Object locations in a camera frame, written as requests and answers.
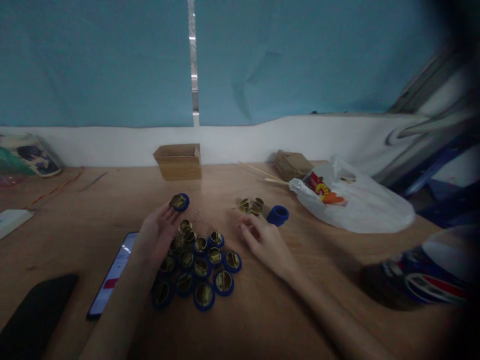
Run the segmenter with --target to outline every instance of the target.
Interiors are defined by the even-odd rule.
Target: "table surface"
[[[271,164],[256,165],[278,175]],[[89,189],[78,192],[105,171]],[[431,306],[401,312],[385,308],[357,285],[360,268],[422,243],[439,230],[417,217],[395,234],[356,234],[335,228],[311,215],[287,186],[240,165],[205,165],[201,180],[163,180],[157,167],[86,168],[58,194],[33,206],[35,216],[0,240],[0,326],[3,328],[29,290],[39,282],[68,273],[80,278],[48,345],[45,358],[74,359],[95,323],[86,314],[124,237],[138,231],[143,219],[174,194],[190,197],[207,223],[197,232],[217,228],[225,246],[238,252],[242,270],[235,290],[218,296],[205,313],[193,299],[175,297],[167,310],[149,304],[140,320],[130,357],[203,359],[330,359],[337,353],[309,311],[289,288],[260,264],[235,228],[237,204],[260,197],[264,212],[274,205],[290,211],[280,228],[293,255],[355,318],[399,358],[423,359],[435,351],[457,315],[453,307]],[[21,209],[38,196],[73,178],[67,168],[52,179],[29,177],[0,188],[0,211]]]

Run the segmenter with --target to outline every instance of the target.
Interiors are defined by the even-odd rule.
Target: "chopstick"
[[[253,170],[258,171],[259,173],[262,173],[263,175],[267,175],[268,177],[274,178],[275,180],[278,180],[279,182],[283,182],[283,183],[284,183],[284,181],[283,181],[282,179],[280,179],[280,178],[278,178],[278,177],[276,177],[276,176],[274,176],[274,175],[270,175],[268,172],[259,170],[259,169],[257,169],[256,167],[253,167],[253,166],[251,166],[251,165],[248,165],[248,164],[246,164],[246,163],[244,163],[244,162],[241,162],[241,161],[238,161],[238,162],[239,162],[240,164],[242,164],[242,165],[248,166],[249,168],[251,168],[251,169],[253,169]]]
[[[268,178],[268,177],[265,178],[265,181],[268,181],[268,182],[271,182],[271,183],[282,184],[282,185],[288,185],[289,184],[286,181],[275,180],[275,179],[271,179],[271,178]]]

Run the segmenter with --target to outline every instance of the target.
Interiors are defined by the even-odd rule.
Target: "white plastic bag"
[[[302,180],[290,181],[290,190],[316,218],[354,233],[396,233],[410,226],[415,211],[412,205],[396,193],[362,174],[353,166],[332,156],[321,175],[346,205],[324,204]],[[348,183],[340,178],[355,179]]]

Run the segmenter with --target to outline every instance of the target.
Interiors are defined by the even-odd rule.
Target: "cardboard box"
[[[303,179],[314,168],[302,153],[283,150],[278,150],[276,153],[274,165],[286,182],[293,178]]]
[[[165,180],[202,178],[200,144],[163,145],[153,157]]]

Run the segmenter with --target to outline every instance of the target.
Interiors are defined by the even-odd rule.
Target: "black phone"
[[[0,333],[0,359],[40,359],[62,317],[78,276],[35,285]]]
[[[129,232],[123,244],[120,246],[120,250],[115,256],[113,263],[110,266],[110,270],[105,276],[103,283],[101,284],[100,290],[96,294],[95,300],[90,306],[90,310],[86,314],[86,319],[93,321],[100,318],[100,315],[104,312],[105,306],[109,302],[110,295],[114,290],[115,284],[117,283],[122,271],[127,265],[127,261],[130,257],[130,252],[134,247],[135,240],[137,239],[138,232]]]

